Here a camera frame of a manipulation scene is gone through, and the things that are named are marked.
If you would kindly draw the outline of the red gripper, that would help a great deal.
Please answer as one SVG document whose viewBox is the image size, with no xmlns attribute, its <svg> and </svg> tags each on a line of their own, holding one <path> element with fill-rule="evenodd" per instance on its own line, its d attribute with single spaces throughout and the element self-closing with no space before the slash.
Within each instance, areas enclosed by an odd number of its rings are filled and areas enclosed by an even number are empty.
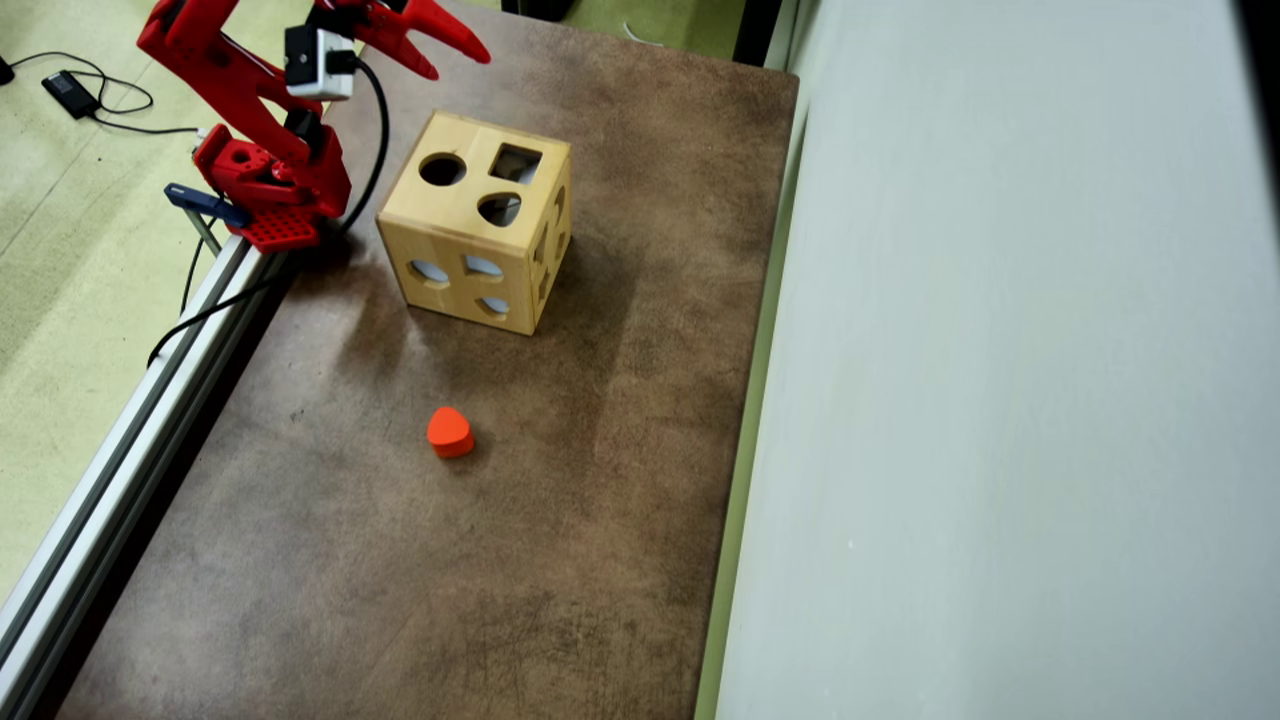
<svg viewBox="0 0 1280 720">
<path fill-rule="evenodd" d="M 375 19 L 388 13 L 399 14 L 402 28 L 372 26 Z M 492 60 L 484 42 L 439 1 L 314 1 L 308 24 L 338 35 L 355 35 L 430 81 L 439 79 L 439 73 L 408 38 L 410 33 L 434 38 L 479 64 Z"/>
</svg>

